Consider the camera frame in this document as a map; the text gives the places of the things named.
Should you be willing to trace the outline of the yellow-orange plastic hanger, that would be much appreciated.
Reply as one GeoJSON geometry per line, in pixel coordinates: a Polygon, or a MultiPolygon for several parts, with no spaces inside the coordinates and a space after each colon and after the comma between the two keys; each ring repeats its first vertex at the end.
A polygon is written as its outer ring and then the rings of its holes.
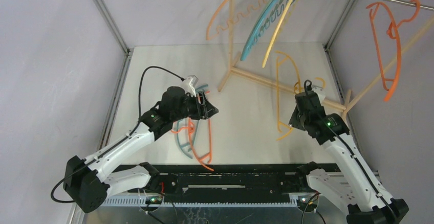
{"type": "Polygon", "coordinates": [[[284,123],[281,120],[281,116],[280,116],[280,94],[281,91],[289,91],[291,94],[299,94],[302,91],[305,90],[304,87],[301,86],[301,76],[300,76],[300,72],[298,69],[298,66],[296,64],[296,62],[294,61],[294,59],[287,53],[282,52],[282,51],[275,51],[275,54],[277,54],[277,58],[276,58],[276,80],[275,80],[275,89],[276,89],[276,115],[277,115],[277,131],[279,132],[280,136],[278,139],[276,139],[276,141],[281,141],[283,139],[285,139],[288,135],[291,134],[293,127],[291,125],[288,125],[286,123],[284,123]],[[292,65],[292,68],[295,72],[295,76],[296,76],[296,82],[292,85],[289,86],[287,89],[284,89],[284,85],[281,84],[280,82],[280,67],[286,63],[287,61],[289,61],[292,65]]]}

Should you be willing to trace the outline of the pale yellow wavy hanger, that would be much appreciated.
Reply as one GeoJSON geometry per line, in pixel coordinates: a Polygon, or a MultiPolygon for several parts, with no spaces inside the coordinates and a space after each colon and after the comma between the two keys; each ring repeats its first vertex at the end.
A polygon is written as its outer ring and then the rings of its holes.
{"type": "Polygon", "coordinates": [[[298,0],[289,0],[287,5],[284,7],[284,10],[281,14],[281,17],[276,25],[276,28],[273,32],[273,35],[271,37],[271,40],[269,42],[268,48],[265,52],[263,61],[262,61],[262,68],[265,68],[267,61],[269,59],[269,55],[271,53],[271,50],[273,49],[273,46],[275,44],[275,41],[278,39],[280,33],[282,32],[282,27],[286,24],[288,21],[288,18],[291,16],[292,12],[294,11],[298,0]]]}

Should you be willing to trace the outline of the light blue wavy hanger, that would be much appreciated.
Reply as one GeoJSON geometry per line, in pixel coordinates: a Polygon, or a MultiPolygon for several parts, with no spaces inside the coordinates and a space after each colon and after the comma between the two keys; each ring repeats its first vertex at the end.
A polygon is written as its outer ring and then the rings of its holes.
{"type": "Polygon", "coordinates": [[[268,0],[246,40],[240,61],[247,59],[252,47],[258,43],[271,24],[281,16],[288,2],[289,0],[268,0]]]}

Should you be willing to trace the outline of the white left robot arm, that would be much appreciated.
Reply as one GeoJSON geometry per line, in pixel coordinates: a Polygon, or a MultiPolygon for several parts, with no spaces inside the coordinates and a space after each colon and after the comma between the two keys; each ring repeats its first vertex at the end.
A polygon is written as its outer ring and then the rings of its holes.
{"type": "Polygon", "coordinates": [[[218,112],[204,92],[192,95],[181,87],[169,87],[161,100],[144,112],[123,138],[83,159],[70,158],[62,182],[64,191],[84,213],[90,213],[118,193],[136,188],[148,192],[157,190],[159,173],[150,163],[122,171],[116,169],[129,156],[172,130],[174,122],[185,118],[207,120],[218,112]]]}

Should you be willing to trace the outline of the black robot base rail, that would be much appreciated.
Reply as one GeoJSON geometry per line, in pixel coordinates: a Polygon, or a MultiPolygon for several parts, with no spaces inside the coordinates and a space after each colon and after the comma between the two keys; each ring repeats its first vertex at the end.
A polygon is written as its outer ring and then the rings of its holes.
{"type": "Polygon", "coordinates": [[[312,194],[299,175],[303,164],[155,165],[159,175],[131,193],[163,193],[176,205],[278,205],[312,194]]]}

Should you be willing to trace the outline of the teal plastic hanger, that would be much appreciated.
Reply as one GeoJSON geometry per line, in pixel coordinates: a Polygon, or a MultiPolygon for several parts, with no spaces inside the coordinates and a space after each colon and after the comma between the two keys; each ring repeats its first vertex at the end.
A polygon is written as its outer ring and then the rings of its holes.
{"type": "Polygon", "coordinates": [[[208,142],[209,142],[209,151],[202,156],[194,156],[192,145],[195,145],[196,138],[198,135],[198,128],[200,126],[200,121],[193,121],[191,119],[182,119],[175,123],[173,130],[171,131],[175,135],[175,142],[180,149],[180,151],[190,159],[195,158],[200,162],[204,162],[207,159],[207,164],[210,164],[212,161],[212,135],[211,135],[211,123],[210,120],[207,120],[207,128],[208,128],[208,142]],[[187,132],[187,142],[181,142],[180,140],[180,132],[187,132]]]}

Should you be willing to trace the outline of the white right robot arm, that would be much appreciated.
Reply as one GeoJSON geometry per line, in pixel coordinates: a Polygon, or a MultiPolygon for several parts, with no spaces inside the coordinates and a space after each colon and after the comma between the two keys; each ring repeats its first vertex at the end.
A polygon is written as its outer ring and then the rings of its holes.
{"type": "Polygon", "coordinates": [[[407,203],[395,199],[380,183],[342,117],[327,115],[314,91],[295,95],[295,102],[290,125],[314,138],[335,160],[348,183],[340,184],[317,163],[309,162],[297,168],[298,189],[322,194],[346,216],[347,223],[399,223],[409,211],[407,203]]]}

